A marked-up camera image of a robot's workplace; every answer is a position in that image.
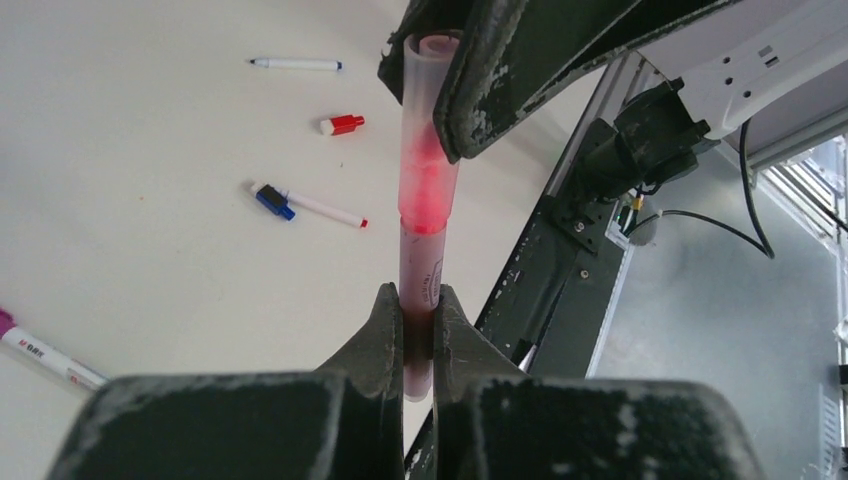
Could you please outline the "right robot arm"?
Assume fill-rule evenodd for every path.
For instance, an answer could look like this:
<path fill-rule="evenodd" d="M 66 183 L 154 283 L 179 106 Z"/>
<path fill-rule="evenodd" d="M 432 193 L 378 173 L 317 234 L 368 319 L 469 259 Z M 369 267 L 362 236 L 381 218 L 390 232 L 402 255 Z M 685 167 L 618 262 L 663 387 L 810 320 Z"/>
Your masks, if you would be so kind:
<path fill-rule="evenodd" d="M 718 140 L 847 59 L 843 1 L 412 1 L 378 75 L 396 97 L 415 34 L 461 38 L 433 110 L 451 161 L 481 154 L 574 81 L 705 22 L 716 52 L 679 74 L 679 98 Z"/>

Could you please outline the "white pen blue end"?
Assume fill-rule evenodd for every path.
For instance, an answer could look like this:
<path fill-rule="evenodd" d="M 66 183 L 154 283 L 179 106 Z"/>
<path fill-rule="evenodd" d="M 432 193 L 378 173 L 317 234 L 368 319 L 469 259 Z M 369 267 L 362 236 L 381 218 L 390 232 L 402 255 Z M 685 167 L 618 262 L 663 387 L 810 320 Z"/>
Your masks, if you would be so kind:
<path fill-rule="evenodd" d="M 289 69 L 339 72 L 343 70 L 343 63 L 339 60 L 309 59 L 309 58 L 268 58 L 260 57 L 250 59 L 249 64 L 265 69 Z"/>

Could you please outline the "magenta pen cap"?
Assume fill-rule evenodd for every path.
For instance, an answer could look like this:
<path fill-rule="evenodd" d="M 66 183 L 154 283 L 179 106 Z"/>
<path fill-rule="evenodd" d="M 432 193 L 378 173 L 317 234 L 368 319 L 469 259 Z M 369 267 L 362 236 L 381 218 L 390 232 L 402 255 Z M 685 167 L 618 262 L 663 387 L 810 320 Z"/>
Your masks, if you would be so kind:
<path fill-rule="evenodd" d="M 17 326 L 13 316 L 4 309 L 0 309 L 0 337 L 3 338 L 9 331 Z"/>

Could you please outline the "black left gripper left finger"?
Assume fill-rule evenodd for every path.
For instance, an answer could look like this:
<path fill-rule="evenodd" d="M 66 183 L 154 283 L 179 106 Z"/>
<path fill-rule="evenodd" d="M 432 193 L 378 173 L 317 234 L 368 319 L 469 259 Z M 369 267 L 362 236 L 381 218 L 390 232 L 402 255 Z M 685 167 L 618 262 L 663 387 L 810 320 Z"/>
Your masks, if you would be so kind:
<path fill-rule="evenodd" d="M 311 371 L 124 376 L 84 405 L 52 479 L 401 479 L 396 287 Z"/>

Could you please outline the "white marker pen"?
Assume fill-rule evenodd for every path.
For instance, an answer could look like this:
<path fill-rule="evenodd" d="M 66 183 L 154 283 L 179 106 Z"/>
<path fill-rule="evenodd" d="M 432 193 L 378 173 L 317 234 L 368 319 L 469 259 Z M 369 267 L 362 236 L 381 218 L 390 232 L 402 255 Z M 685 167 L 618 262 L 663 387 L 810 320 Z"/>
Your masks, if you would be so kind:
<path fill-rule="evenodd" d="M 95 391 L 108 382 L 104 375 L 39 340 L 19 326 L 2 327 L 1 341 L 77 386 Z"/>

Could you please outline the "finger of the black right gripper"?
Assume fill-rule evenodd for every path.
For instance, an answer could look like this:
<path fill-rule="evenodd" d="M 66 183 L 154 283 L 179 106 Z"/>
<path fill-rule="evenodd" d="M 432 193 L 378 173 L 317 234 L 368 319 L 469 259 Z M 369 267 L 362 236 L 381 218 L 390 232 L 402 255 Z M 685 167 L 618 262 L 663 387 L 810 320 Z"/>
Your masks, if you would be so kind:
<path fill-rule="evenodd" d="M 480 155 L 574 81 L 725 1 L 471 1 L 434 120 L 449 162 Z"/>
<path fill-rule="evenodd" d="M 403 103 L 404 42 L 410 35 L 443 30 L 463 30 L 473 0 L 413 0 L 407 5 L 397 29 L 387 40 L 388 50 L 381 54 L 378 78 L 399 104 Z"/>

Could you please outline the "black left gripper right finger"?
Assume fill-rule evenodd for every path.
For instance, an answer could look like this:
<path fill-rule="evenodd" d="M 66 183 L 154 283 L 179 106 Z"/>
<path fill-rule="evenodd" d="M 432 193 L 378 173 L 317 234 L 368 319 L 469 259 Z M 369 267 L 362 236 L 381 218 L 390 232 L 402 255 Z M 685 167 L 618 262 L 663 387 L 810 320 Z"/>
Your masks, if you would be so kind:
<path fill-rule="evenodd" d="M 443 286 L 434 314 L 439 479 L 762 479 L 736 411 L 687 381 L 532 377 Z"/>

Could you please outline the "pink highlighter pen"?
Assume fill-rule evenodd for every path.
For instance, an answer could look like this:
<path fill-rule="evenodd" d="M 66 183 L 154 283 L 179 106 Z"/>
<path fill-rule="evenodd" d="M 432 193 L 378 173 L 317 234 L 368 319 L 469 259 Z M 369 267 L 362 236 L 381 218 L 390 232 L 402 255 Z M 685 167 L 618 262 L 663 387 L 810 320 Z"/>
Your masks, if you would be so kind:
<path fill-rule="evenodd" d="M 400 229 L 399 305 L 403 316 L 404 395 L 423 400 L 432 385 L 434 318 L 440 301 L 446 232 Z"/>

